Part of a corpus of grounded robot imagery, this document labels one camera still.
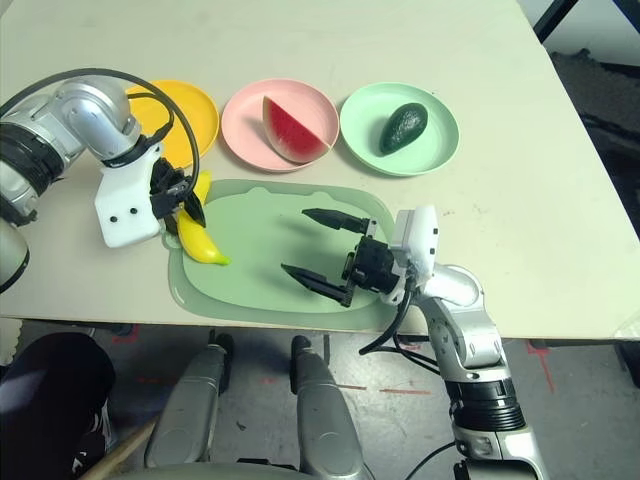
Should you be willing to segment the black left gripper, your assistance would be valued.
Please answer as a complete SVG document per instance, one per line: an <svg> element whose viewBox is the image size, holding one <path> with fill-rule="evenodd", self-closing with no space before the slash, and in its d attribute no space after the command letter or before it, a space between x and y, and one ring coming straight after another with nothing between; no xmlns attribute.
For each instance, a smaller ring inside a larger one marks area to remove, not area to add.
<svg viewBox="0 0 640 480"><path fill-rule="evenodd" d="M202 203L194 188L194 178L186 175L182 168L174 168L165 158L154 163L150 179L152 212L157 219L164 218L165 229L169 234L178 233L176 217L171 213L180 205L194 222L206 227Z"/></svg>

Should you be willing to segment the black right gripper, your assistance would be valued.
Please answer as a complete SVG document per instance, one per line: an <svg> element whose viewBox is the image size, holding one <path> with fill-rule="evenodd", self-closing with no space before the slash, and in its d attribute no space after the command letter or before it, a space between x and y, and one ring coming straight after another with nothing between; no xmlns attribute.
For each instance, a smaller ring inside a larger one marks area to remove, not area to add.
<svg viewBox="0 0 640 480"><path fill-rule="evenodd" d="M397 264L386 243L374 239L376 221L322 208L304 209L302 214L334 230L345 229L363 236L355 250L347 255L342 273L345 286L331 284L325 276L313 271L282 264L288 275L308 290L342 306L351 305L356 288L378 293L385 304L400 304L405 296L406 269Z"/></svg>

